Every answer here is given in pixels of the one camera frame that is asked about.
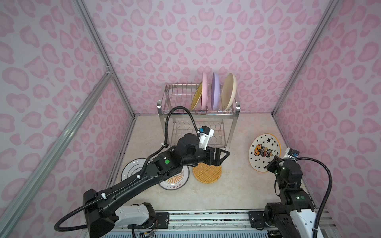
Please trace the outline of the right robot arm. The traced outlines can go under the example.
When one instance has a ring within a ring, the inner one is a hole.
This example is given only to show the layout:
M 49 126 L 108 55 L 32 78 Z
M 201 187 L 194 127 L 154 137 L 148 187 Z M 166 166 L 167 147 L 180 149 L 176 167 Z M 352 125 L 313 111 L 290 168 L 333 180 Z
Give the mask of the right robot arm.
M 314 228 L 317 213 L 309 195 L 301 188 L 303 176 L 300 165 L 275 156 L 266 166 L 275 174 L 275 182 L 280 191 L 280 202 L 269 202 L 264 211 L 264 220 L 269 226 L 278 228 L 284 238 L 322 238 L 320 228 Z

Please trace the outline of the white star cartoon plate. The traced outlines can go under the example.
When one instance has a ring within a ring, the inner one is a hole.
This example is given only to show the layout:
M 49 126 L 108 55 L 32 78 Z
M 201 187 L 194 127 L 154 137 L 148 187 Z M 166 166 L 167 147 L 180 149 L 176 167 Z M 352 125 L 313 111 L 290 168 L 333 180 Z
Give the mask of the white star cartoon plate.
M 257 172 L 266 173 L 266 166 L 280 154 L 281 144 L 277 137 L 269 133 L 261 134 L 249 148 L 249 163 Z

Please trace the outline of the cream beige plate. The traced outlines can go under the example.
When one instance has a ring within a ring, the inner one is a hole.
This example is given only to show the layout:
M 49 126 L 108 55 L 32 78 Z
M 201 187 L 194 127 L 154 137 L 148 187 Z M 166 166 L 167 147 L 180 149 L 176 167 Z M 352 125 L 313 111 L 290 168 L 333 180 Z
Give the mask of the cream beige plate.
M 229 73 L 221 91 L 221 105 L 224 111 L 228 111 L 232 106 L 237 92 L 237 79 L 232 73 Z

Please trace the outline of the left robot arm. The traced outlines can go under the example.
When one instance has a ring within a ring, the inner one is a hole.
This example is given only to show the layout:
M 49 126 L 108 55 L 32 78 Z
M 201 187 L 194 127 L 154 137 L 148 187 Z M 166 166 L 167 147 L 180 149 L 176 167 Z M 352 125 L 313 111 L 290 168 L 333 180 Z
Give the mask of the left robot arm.
M 175 146 L 159 153 L 145 169 L 107 189 L 90 189 L 83 195 L 87 229 L 92 238 L 100 238 L 110 232 L 121 218 L 116 211 L 127 201 L 146 189 L 159 184 L 181 172 L 183 166 L 197 166 L 204 163 L 220 166 L 230 155 L 226 150 L 208 146 L 199 147 L 199 137 L 186 134 Z

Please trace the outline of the green yellow woven plate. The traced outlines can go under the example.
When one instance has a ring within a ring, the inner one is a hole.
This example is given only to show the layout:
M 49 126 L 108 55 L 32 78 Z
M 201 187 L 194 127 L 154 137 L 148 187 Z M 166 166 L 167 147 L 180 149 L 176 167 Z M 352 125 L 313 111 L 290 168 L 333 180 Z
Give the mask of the green yellow woven plate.
M 196 90 L 194 97 L 191 101 L 190 110 L 194 110 L 197 107 L 197 105 L 201 99 L 201 96 L 202 96 L 202 83 L 197 87 L 197 90 Z

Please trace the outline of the purple plate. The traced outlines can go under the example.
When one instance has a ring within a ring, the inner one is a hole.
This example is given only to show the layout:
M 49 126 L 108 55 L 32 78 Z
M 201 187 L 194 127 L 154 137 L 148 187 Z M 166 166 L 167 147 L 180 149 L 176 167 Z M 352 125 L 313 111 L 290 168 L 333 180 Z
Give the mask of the purple plate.
M 212 110 L 217 111 L 220 100 L 220 77 L 218 73 L 214 72 L 211 84 L 211 105 Z

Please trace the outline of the pink plate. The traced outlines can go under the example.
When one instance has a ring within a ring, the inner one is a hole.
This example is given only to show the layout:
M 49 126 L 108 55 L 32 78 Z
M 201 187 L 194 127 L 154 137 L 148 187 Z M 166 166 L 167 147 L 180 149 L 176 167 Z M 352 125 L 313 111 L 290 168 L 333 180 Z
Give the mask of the pink plate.
M 202 95 L 201 95 L 201 109 L 205 111 L 207 109 L 208 100 L 208 77 L 205 72 L 202 73 Z

